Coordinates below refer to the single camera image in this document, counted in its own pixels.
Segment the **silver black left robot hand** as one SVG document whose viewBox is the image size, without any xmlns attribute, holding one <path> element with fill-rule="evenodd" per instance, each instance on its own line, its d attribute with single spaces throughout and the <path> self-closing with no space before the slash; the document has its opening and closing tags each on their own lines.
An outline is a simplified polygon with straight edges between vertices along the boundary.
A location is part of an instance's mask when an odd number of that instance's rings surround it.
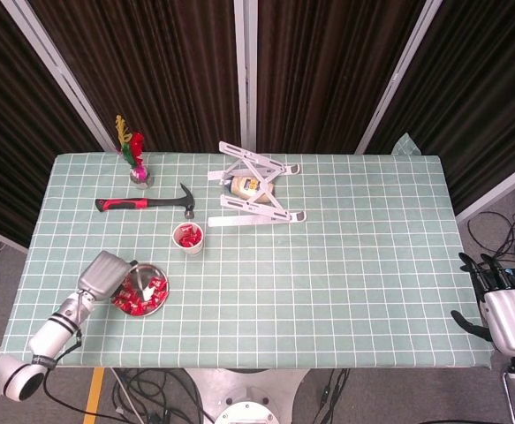
<svg viewBox="0 0 515 424">
<path fill-rule="evenodd" d="M 89 293 L 95 301 L 109 299 L 138 264 L 101 251 L 80 275 L 78 290 Z"/>
</svg>

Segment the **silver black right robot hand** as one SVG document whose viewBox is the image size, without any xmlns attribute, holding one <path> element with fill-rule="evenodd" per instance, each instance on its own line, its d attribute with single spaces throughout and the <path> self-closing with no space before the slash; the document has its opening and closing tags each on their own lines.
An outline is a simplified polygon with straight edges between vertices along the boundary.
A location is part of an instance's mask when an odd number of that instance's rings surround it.
<svg viewBox="0 0 515 424">
<path fill-rule="evenodd" d="M 503 355 L 515 358 L 515 268 L 506 268 L 490 255 L 476 262 L 466 253 L 460 253 L 462 270 L 473 285 L 482 324 L 469 322 L 459 311 L 451 317 L 466 333 L 490 342 Z"/>
</svg>

